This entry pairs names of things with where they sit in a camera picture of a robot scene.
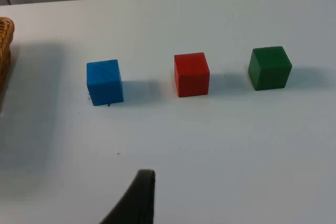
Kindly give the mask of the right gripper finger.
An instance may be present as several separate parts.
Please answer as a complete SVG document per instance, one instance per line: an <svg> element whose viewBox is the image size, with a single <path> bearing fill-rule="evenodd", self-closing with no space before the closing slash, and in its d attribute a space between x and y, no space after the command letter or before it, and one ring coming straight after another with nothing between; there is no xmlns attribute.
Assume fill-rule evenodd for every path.
<svg viewBox="0 0 336 224"><path fill-rule="evenodd" d="M127 191L101 223L154 223L155 171L138 170Z"/></svg>

